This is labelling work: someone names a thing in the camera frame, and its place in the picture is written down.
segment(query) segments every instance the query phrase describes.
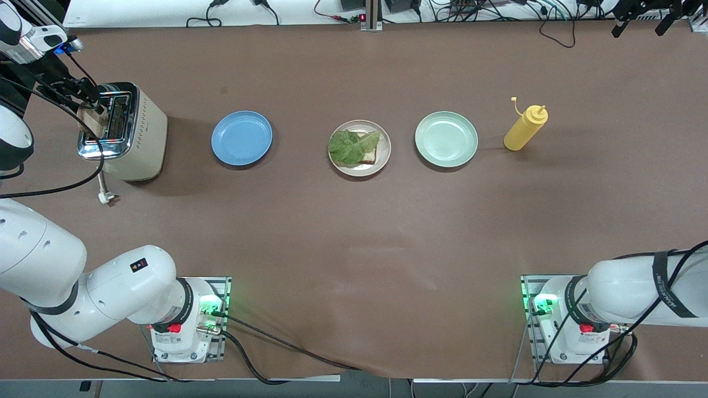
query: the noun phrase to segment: lettuce leaf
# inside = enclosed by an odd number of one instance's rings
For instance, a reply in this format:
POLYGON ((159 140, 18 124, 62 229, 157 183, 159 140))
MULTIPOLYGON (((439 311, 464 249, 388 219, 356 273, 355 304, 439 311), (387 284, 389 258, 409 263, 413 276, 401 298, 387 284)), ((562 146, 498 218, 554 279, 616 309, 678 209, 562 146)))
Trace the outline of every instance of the lettuce leaf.
POLYGON ((357 164, 364 159, 364 154, 376 148, 381 132, 370 132, 359 137, 349 130, 337 131, 329 140, 329 154, 332 160, 343 164, 357 164))

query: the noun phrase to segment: bread slice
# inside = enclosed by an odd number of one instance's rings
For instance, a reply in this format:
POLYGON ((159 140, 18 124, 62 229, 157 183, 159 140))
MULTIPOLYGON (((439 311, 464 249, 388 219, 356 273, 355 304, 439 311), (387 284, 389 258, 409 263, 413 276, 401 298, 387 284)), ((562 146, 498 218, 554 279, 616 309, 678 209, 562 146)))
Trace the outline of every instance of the bread slice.
MULTIPOLYGON (((366 134, 369 134, 368 132, 358 132, 356 133, 359 137, 363 137, 366 134)), ((373 150, 366 152, 364 154, 364 159, 362 159, 359 164, 374 164, 376 163, 376 148, 373 150)))

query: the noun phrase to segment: yellow squeeze bottle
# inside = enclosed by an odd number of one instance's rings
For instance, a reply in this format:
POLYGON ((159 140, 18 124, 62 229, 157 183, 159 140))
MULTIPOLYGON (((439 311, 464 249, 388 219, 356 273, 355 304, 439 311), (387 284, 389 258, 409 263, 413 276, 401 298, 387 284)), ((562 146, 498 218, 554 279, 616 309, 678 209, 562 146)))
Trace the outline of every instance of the yellow squeeze bottle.
POLYGON ((531 137, 548 121, 548 111, 546 105, 538 106, 531 105, 524 113, 519 112, 516 108, 516 97, 512 97, 514 109, 519 114, 519 120, 516 120, 511 130, 504 136, 504 146, 512 151, 518 151, 523 148, 531 137))

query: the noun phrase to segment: brown table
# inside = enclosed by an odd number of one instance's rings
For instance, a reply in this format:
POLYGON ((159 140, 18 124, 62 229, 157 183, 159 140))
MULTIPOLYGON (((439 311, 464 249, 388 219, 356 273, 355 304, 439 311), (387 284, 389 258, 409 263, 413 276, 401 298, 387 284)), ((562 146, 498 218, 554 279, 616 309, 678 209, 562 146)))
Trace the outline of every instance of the brown table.
MULTIPOLYGON (((612 23, 579 23, 572 50, 536 23, 80 32, 78 58, 94 78, 135 82, 169 116, 163 171, 148 183, 108 177, 122 196, 112 208, 98 203, 97 183, 21 202, 83 239, 87 271, 156 244, 180 275, 233 276, 234 314, 323 356, 382 376, 503 379, 525 321, 520 275, 586 273, 706 238, 708 42, 683 22, 657 38, 655 24, 633 23, 615 40, 612 23), (550 113, 518 153, 502 145, 517 118, 511 96, 550 113), (216 123, 242 109, 275 133, 265 159, 243 170, 210 147, 216 123), (426 164, 413 143, 436 110, 467 116, 479 133, 474 158, 452 172, 426 164), (381 173, 354 182, 326 145, 357 118, 383 126, 393 152, 381 173)), ((569 39, 566 24, 550 25, 569 39)), ((26 120, 36 153, 4 192, 91 172, 72 120, 38 98, 26 120)), ((40 346, 20 300, 0 300, 1 378, 111 377, 40 346)), ((622 378, 708 380, 708 331, 638 332, 622 378)), ((268 377, 337 371, 238 335, 268 377)), ((90 345, 149 363, 128 321, 90 345)), ((223 363, 165 369, 249 376, 231 346, 223 363)), ((549 367, 544 378, 568 371, 549 367)), ((525 353, 518 376, 531 375, 525 353)))

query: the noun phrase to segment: plate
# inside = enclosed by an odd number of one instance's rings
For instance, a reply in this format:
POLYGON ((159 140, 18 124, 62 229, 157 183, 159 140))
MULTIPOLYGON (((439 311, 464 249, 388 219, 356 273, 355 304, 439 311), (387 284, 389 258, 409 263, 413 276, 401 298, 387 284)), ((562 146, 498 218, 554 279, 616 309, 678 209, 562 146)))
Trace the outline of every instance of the plate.
POLYGON ((366 177, 383 169, 384 165, 389 161, 389 157, 391 156, 391 140, 383 127, 374 122, 370 122, 369 120, 352 120, 337 127, 337 129, 332 132, 332 135, 341 130, 349 130, 351 132, 380 131, 381 137, 379 138, 379 143, 376 145, 376 161, 374 164, 342 164, 332 160, 332 156, 330 156, 329 160, 339 171, 348 176, 366 177))
POLYGON ((260 113, 240 110, 223 118, 214 128, 212 150, 219 160, 245 166, 263 157, 273 143, 273 129, 260 113))
POLYGON ((461 166, 477 152, 477 131, 457 113, 431 113, 416 128, 416 147, 425 160, 436 166, 461 166))

